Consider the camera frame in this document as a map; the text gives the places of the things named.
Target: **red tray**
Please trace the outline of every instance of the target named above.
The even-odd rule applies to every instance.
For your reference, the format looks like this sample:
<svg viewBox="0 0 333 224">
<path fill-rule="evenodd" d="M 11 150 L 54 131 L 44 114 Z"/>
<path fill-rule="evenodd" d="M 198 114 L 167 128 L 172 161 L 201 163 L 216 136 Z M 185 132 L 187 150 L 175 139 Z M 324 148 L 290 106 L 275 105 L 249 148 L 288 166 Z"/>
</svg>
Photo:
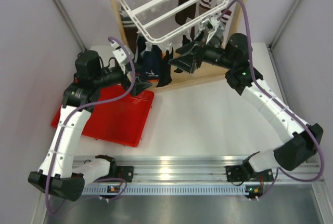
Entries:
<svg viewBox="0 0 333 224">
<path fill-rule="evenodd" d="M 124 93 L 124 89 L 115 85 L 101 91 L 99 101 L 115 98 Z M 144 91 L 137 97 L 127 95 L 113 102 L 101 104 L 85 125 L 82 134 L 110 142 L 137 147 L 144 129 L 154 93 Z M 52 120 L 56 128 L 60 118 L 60 109 Z"/>
</svg>

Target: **perforated metal strip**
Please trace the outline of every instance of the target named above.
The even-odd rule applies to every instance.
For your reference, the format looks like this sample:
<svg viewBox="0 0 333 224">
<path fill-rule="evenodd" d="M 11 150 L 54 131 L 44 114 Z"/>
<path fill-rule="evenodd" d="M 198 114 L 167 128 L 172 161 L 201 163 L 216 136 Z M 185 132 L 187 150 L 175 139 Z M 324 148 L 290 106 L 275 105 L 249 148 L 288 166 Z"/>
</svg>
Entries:
<svg viewBox="0 0 333 224">
<path fill-rule="evenodd" d="M 82 195 L 117 195 L 108 193 L 109 185 L 88 185 Z M 245 186 L 232 185 L 128 185 L 124 195 L 247 195 Z"/>
</svg>

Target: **gray floor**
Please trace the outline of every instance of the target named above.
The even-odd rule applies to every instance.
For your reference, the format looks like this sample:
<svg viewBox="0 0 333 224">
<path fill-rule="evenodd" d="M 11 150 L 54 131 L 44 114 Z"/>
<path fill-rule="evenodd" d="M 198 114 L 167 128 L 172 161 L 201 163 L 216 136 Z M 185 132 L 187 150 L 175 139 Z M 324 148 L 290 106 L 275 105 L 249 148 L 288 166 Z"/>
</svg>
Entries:
<svg viewBox="0 0 333 224">
<path fill-rule="evenodd" d="M 65 204 L 63 210 L 71 203 Z M 323 223 L 312 187 L 275 186 L 266 198 L 249 202 L 244 196 L 124 196 L 113 203 L 90 199 L 61 219 L 44 224 L 132 223 Z"/>
</svg>

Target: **white table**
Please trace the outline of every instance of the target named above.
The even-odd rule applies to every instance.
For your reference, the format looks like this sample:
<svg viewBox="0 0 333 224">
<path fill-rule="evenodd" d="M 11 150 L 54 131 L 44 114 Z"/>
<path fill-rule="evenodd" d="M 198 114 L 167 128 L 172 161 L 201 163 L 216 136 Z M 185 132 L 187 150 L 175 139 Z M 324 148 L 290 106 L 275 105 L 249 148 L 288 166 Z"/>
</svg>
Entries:
<svg viewBox="0 0 333 224">
<path fill-rule="evenodd" d="M 252 47 L 254 66 L 281 98 L 266 45 Z M 105 62 L 110 57 L 109 46 L 92 49 Z M 217 81 L 156 94 L 137 148 L 82 136 L 76 155 L 250 155 L 279 144 L 266 119 L 226 81 Z"/>
</svg>

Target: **white drying rack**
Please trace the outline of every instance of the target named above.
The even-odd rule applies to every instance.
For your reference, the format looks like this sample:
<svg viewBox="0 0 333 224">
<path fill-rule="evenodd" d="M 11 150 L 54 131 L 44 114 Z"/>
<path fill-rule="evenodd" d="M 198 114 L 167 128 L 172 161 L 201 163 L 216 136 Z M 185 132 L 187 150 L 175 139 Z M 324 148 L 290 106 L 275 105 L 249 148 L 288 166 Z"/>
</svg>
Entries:
<svg viewBox="0 0 333 224">
<path fill-rule="evenodd" d="M 167 2 L 169 0 L 152 0 L 146 4 L 143 4 L 142 6 L 131 10 L 130 7 L 128 6 L 128 4 L 126 3 L 125 0 L 118 0 L 121 4 L 121 6 L 123 7 L 123 9 L 126 11 L 126 13 L 128 14 L 128 16 L 133 20 L 134 24 L 136 25 L 136 27 L 138 28 L 138 30 L 141 32 L 141 34 L 143 35 L 143 37 L 147 40 L 147 42 L 151 43 L 151 44 L 162 44 L 162 43 L 167 43 L 169 42 L 172 38 L 186 33 L 188 30 L 190 30 L 192 27 L 194 27 L 195 25 L 198 25 L 199 23 L 201 23 L 206 17 L 216 14 L 216 13 L 220 13 L 221 10 L 223 8 L 225 8 L 228 5 L 229 0 L 218 0 L 219 3 L 216 7 L 208 10 L 207 12 L 203 13 L 202 15 L 196 17 L 195 19 L 190 20 L 189 22 L 187 22 L 186 24 L 176 28 L 175 30 L 172 30 L 171 32 L 167 33 L 166 35 L 164 35 L 163 37 L 160 38 L 153 38 L 151 36 L 151 34 L 148 32 L 148 29 L 151 28 L 152 26 L 166 20 L 167 18 L 175 15 L 176 13 L 182 11 L 183 9 L 189 7 L 192 4 L 195 4 L 197 2 L 199 2 L 200 0 L 189 0 L 187 2 L 185 2 L 184 4 L 177 6 L 176 8 L 170 10 L 169 12 L 167 12 L 166 14 L 163 14 L 159 17 L 157 17 L 156 19 L 148 22 L 148 23 L 141 23 L 141 21 L 138 19 L 138 16 L 164 2 Z"/>
</svg>

